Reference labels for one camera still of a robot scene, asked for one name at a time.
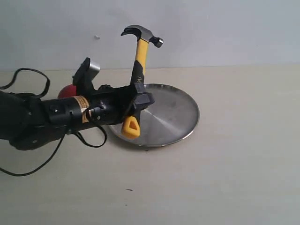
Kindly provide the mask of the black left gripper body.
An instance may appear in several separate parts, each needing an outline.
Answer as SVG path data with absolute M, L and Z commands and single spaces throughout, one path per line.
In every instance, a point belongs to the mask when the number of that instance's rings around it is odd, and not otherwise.
M 132 115 L 135 86 L 102 85 L 75 96 L 39 103 L 39 126 L 51 130 L 69 127 L 82 130 L 95 125 L 120 124 Z

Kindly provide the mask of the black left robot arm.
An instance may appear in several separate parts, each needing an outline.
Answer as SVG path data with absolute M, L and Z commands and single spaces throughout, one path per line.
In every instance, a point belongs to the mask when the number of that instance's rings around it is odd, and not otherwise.
M 0 137 L 18 150 L 34 150 L 64 134 L 121 124 L 154 103 L 142 83 L 95 89 L 100 69 L 86 58 L 73 76 L 73 97 L 43 100 L 42 94 L 0 91 Z

